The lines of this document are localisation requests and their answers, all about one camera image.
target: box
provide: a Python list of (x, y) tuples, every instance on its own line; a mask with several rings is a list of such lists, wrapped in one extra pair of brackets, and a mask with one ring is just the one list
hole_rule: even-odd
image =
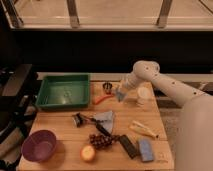
[(42, 109), (87, 107), (90, 101), (89, 74), (46, 76), (36, 106)]

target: grapes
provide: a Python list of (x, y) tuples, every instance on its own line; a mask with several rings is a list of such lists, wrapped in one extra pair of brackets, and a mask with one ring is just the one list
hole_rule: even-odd
[(89, 140), (95, 149), (104, 149), (118, 141), (119, 137), (119, 135), (112, 135), (109, 137), (105, 135), (91, 134), (89, 135)]

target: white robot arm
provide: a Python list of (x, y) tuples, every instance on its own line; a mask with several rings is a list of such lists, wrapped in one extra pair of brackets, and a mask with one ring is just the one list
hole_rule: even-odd
[(159, 73), (159, 69), (156, 62), (136, 62), (133, 71), (124, 77), (116, 90), (118, 100), (141, 82), (150, 81), (182, 107), (175, 171), (212, 171), (213, 97)]

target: purple bowl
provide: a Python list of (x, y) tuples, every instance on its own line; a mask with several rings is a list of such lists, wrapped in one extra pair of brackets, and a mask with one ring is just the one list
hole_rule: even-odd
[(22, 144), (21, 153), (31, 162), (42, 162), (52, 156), (56, 148), (56, 136), (48, 130), (32, 133)]

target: wooden tabletop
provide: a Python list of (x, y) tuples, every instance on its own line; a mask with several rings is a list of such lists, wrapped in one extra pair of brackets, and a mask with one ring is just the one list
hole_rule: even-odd
[[(91, 103), (88, 108), (72, 109), (70, 111), (39, 111), (33, 123), (31, 133), (48, 129), (55, 133), (58, 144), (54, 155), (45, 162), (34, 163), (21, 158), (19, 171), (44, 171), (44, 170), (167, 170), (173, 169), (174, 163), (167, 136), (160, 117), (153, 89), (150, 83), (143, 83), (141, 86), (149, 88), (152, 97), (137, 105), (137, 91), (131, 91), (123, 102), (118, 102), (115, 97), (106, 99), (98, 105), (92, 101), (103, 94), (102, 82), (91, 82)], [(112, 110), (115, 114), (113, 134), (126, 134), (137, 146), (136, 141), (143, 136), (129, 130), (128, 126), (132, 120), (137, 120), (150, 127), (159, 134), (159, 139), (151, 140), (155, 161), (143, 163), (138, 156), (130, 159), (119, 142), (113, 144), (106, 150), (96, 152), (96, 158), (92, 163), (86, 163), (80, 158), (80, 150), (89, 144), (89, 134), (98, 134), (93, 125), (85, 125), (76, 128), (72, 115), (81, 112), (84, 115), (92, 116), (97, 113)]]

